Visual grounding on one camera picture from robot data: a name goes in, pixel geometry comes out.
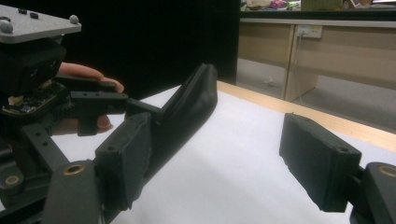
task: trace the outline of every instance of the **human hand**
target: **human hand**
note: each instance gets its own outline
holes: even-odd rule
[[[117,80],[105,77],[101,72],[75,63],[62,63],[59,68],[58,73],[66,74],[69,76],[75,77],[89,77],[94,78],[98,81],[111,81],[116,83],[116,91],[123,92],[124,87]],[[99,133],[106,132],[113,128],[113,125],[110,123],[108,116],[103,115],[100,116],[97,120],[97,128]],[[77,119],[64,119],[60,122],[58,127],[53,131],[54,134],[66,134],[66,133],[75,133],[78,129],[78,120]]]

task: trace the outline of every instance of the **wooden cabinet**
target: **wooden cabinet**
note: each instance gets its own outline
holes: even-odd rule
[[[321,25],[321,38],[298,25]],[[238,57],[285,68],[281,99],[315,88],[318,76],[396,90],[396,21],[241,19]]]

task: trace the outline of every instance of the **finger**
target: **finger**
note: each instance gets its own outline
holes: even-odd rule
[[[105,77],[98,70],[76,63],[61,63],[58,73],[76,77],[91,77],[96,80],[101,80]]]
[[[110,82],[114,82],[114,83],[116,83],[116,91],[117,91],[117,92],[123,92],[123,91],[124,91],[124,86],[123,86],[121,83],[119,83],[117,80],[115,80],[115,79],[108,78],[108,77],[103,77],[103,78],[101,79],[101,81],[110,81]]]

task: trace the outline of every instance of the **black curtain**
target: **black curtain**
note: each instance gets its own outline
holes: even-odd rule
[[[69,18],[80,33],[66,35],[65,62],[114,77],[135,99],[179,85],[200,63],[235,83],[239,1],[6,0],[11,7]]]

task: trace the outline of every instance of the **white table surface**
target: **white table surface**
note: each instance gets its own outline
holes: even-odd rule
[[[145,102],[161,107],[174,91]],[[147,183],[132,210],[112,223],[349,223],[350,204],[342,214],[319,211],[278,155],[283,118],[282,113],[219,92],[207,123]],[[117,127],[123,116],[110,119]],[[93,159],[110,133],[52,138],[70,161],[81,161]],[[363,167],[369,161],[396,162],[396,153],[335,134],[363,153]]]

